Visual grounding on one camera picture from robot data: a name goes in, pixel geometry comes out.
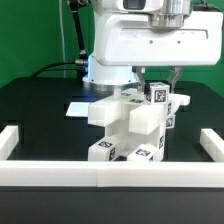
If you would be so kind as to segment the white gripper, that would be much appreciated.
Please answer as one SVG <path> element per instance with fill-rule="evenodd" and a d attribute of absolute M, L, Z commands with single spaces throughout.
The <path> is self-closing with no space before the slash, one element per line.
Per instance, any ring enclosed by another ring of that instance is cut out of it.
<path fill-rule="evenodd" d="M 182 76 L 182 66 L 214 65 L 221 56 L 220 12 L 194 12 L 181 28 L 156 28 L 147 14 L 100 11 L 94 15 L 93 55 L 105 66 L 133 66 L 137 90 L 145 92 L 142 66 L 171 66 L 171 91 Z"/>

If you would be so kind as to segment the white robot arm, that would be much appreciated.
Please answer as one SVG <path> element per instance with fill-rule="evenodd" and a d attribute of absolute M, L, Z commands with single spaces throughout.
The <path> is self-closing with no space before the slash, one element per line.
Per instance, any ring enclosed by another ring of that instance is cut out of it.
<path fill-rule="evenodd" d="M 221 56 L 224 14 L 193 0 L 89 0 L 94 49 L 83 81 L 97 88 L 144 83 L 147 67 L 168 67 L 177 82 L 185 66 Z"/>

